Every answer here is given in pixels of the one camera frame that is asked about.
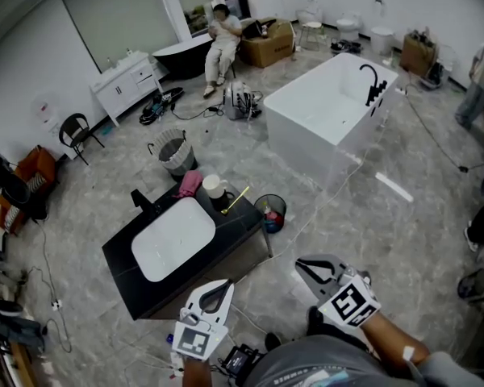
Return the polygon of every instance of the person sitting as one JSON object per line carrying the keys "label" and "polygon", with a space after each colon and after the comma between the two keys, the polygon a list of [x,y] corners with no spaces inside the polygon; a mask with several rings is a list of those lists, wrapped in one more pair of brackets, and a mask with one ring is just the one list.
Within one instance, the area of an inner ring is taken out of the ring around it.
{"label": "person sitting", "polygon": [[235,59],[236,47],[242,35],[240,20],[225,4],[218,4],[213,9],[215,20],[208,27],[208,34],[214,40],[207,54],[204,71],[207,88],[204,98],[215,92],[215,85],[221,86],[226,81],[226,72]]}

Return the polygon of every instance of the white bathtub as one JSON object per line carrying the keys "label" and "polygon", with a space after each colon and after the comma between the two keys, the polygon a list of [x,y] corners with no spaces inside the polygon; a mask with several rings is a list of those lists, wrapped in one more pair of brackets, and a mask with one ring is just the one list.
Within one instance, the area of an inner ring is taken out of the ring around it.
{"label": "white bathtub", "polygon": [[[366,106],[369,87],[387,86]],[[379,64],[340,54],[264,100],[271,149],[324,189],[362,159],[376,126],[398,101],[398,74]]]}

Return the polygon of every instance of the black countertop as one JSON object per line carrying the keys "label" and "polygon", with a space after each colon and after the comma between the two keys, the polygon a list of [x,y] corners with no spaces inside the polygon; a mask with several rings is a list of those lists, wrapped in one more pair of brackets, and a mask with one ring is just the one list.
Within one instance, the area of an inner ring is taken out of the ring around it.
{"label": "black countertop", "polygon": [[[162,209],[161,214],[178,201],[173,197],[178,190],[179,185],[175,185],[154,202]],[[239,195],[231,186],[227,190],[235,197]],[[102,247],[113,279],[133,319],[149,318],[171,302],[248,239],[263,219],[261,212],[246,198],[241,198],[226,216],[214,209],[202,186],[195,199],[215,222],[215,236],[164,280],[151,282],[145,278],[132,253],[133,239],[152,222],[146,214],[140,213]]]}

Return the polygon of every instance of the white vanity cabinet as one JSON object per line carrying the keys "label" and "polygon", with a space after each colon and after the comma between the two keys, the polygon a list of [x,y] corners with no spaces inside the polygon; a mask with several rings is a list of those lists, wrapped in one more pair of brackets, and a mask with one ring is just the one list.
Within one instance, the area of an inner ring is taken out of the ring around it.
{"label": "white vanity cabinet", "polygon": [[120,114],[154,90],[162,91],[148,54],[141,52],[122,59],[116,68],[108,69],[90,87],[116,126]]}

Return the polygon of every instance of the orange chair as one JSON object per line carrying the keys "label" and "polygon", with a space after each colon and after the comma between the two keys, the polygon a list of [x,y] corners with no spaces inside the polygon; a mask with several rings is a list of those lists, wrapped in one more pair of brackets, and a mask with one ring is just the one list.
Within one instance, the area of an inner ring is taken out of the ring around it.
{"label": "orange chair", "polygon": [[[37,190],[37,194],[43,197],[47,195],[51,186],[56,181],[56,160],[41,146],[36,146],[32,149],[27,157],[18,163],[18,167],[14,172],[17,177],[25,182],[28,182],[37,173],[39,173],[45,180],[45,183],[43,183]],[[6,229],[6,216],[10,208],[11,204],[0,195],[0,227],[3,230]],[[9,232],[16,232],[25,223],[24,221],[25,214],[20,211],[14,222],[10,225]]]}

